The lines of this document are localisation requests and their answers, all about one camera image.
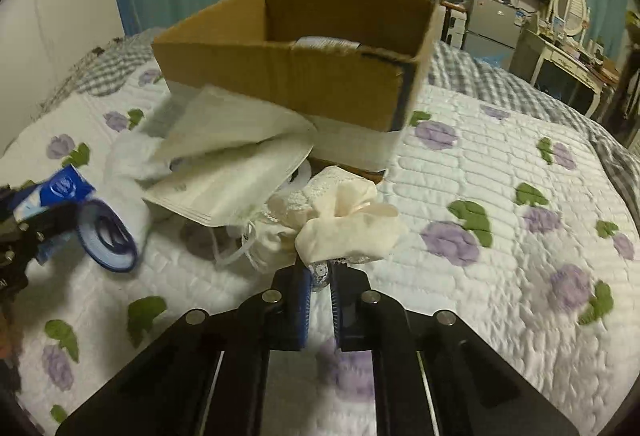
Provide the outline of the white dressing table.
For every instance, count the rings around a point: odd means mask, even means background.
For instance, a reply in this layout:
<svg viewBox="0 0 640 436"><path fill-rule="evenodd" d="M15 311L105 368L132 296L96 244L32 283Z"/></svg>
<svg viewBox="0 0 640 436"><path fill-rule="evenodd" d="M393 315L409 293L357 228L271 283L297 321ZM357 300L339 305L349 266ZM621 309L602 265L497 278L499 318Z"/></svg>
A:
<svg viewBox="0 0 640 436"><path fill-rule="evenodd" d="M613 96L613 87L594 70L531 30L521 32L510 72L596 122Z"/></svg>

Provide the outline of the white padded headboard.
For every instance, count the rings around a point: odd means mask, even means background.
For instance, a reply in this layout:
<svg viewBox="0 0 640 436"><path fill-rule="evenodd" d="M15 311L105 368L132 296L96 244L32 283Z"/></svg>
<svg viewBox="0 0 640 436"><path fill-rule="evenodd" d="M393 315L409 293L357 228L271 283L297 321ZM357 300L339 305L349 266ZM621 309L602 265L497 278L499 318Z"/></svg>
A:
<svg viewBox="0 0 640 436"><path fill-rule="evenodd" d="M3 0L2 147L35 118L74 64L123 34L116 0Z"/></svg>

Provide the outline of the white face mask pack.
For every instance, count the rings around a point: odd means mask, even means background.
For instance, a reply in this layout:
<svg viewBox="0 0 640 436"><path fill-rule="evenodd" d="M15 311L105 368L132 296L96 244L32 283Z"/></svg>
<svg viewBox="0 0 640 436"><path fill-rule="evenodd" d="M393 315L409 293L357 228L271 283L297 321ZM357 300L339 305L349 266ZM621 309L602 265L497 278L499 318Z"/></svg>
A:
<svg viewBox="0 0 640 436"><path fill-rule="evenodd" d="M206 86L154 152L177 169L144 199L202 226L242 225L303 164L316 136L286 107Z"/></svg>

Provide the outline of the white suitcase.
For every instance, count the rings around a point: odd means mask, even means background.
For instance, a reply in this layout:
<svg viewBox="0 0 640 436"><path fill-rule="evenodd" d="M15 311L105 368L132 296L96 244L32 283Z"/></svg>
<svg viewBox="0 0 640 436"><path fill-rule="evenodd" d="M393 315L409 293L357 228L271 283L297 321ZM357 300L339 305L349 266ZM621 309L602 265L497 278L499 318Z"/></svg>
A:
<svg viewBox="0 0 640 436"><path fill-rule="evenodd" d="M460 50L464 40L466 20L468 19L465 7L445 1L440 5L445 9L440 40L451 48Z"/></svg>

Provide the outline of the white oval vanity mirror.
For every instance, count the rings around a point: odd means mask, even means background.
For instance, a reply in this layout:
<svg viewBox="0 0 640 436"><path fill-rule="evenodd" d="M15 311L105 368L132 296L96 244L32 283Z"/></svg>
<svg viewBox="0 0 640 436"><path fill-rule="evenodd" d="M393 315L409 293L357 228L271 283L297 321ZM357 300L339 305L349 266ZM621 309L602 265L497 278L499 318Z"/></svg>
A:
<svg viewBox="0 0 640 436"><path fill-rule="evenodd" d="M548 21L552 29L559 29L568 37L577 37L588 26L590 10L587 0L551 0Z"/></svg>

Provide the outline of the blue tissue packet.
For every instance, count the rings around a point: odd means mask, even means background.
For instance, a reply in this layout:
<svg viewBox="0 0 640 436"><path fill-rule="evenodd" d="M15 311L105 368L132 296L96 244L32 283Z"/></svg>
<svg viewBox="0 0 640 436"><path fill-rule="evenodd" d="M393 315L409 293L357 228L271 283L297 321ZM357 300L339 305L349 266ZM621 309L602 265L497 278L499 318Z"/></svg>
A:
<svg viewBox="0 0 640 436"><path fill-rule="evenodd" d="M61 203L82 203L94 186L72 165L58 170L49 179L21 189L9 201L16 221L29 219Z"/></svg>

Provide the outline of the small grey refrigerator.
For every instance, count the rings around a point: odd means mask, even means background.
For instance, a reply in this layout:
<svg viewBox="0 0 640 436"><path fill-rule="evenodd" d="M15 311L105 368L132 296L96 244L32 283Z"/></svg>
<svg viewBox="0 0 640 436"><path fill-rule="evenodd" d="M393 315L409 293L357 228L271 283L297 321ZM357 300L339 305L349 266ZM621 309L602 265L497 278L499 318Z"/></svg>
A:
<svg viewBox="0 0 640 436"><path fill-rule="evenodd" d="M496 0L468 0L462 50L509 70L521 27L516 10Z"/></svg>

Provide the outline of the cream lace scrunchie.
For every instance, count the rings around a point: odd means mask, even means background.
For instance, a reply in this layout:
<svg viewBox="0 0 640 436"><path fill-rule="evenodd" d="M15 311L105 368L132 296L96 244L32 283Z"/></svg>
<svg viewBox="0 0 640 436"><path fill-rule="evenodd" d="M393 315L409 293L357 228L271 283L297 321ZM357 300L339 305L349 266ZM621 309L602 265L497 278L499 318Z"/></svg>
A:
<svg viewBox="0 0 640 436"><path fill-rule="evenodd" d="M367 263L390 255L408 233L398 209L376 184L329 166L301 189L273 194L250 223L248 259L264 272L300 259Z"/></svg>

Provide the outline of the brown cardboard box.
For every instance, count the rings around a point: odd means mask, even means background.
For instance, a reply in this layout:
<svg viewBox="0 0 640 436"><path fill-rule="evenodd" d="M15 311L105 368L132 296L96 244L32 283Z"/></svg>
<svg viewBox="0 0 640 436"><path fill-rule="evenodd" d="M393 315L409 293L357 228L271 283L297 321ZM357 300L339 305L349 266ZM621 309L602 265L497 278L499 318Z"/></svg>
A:
<svg viewBox="0 0 640 436"><path fill-rule="evenodd" d="M433 0L221 0L152 44L172 92L216 87L304 116L313 159L377 174L416 106L444 10Z"/></svg>

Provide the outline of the white floral quilt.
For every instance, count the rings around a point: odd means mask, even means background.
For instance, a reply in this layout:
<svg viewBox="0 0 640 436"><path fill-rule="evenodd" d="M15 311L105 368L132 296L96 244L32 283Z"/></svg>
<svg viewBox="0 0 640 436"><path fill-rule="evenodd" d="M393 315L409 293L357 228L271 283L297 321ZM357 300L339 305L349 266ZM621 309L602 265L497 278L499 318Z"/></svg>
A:
<svg viewBox="0 0 640 436"><path fill-rule="evenodd" d="M364 265L375 289L449 309L583 435L613 419L639 374L639 234L585 136L432 84L376 185L408 227ZM136 269L75 241L28 269L17 296L17 400L53 434L192 307L222 312L272 271L217 265L212 235L168 211Z"/></svg>

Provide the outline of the white sock blue cuff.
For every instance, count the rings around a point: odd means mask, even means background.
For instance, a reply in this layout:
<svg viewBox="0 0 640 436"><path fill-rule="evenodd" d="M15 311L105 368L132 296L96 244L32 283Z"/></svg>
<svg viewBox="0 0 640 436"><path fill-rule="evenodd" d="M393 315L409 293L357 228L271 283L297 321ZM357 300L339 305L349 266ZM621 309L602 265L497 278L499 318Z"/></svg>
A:
<svg viewBox="0 0 640 436"><path fill-rule="evenodd" d="M96 191L79 206L76 232L85 252L115 273L134 270L153 222L143 196L152 183L170 174L168 162L156 161L162 140L123 131L108 151Z"/></svg>

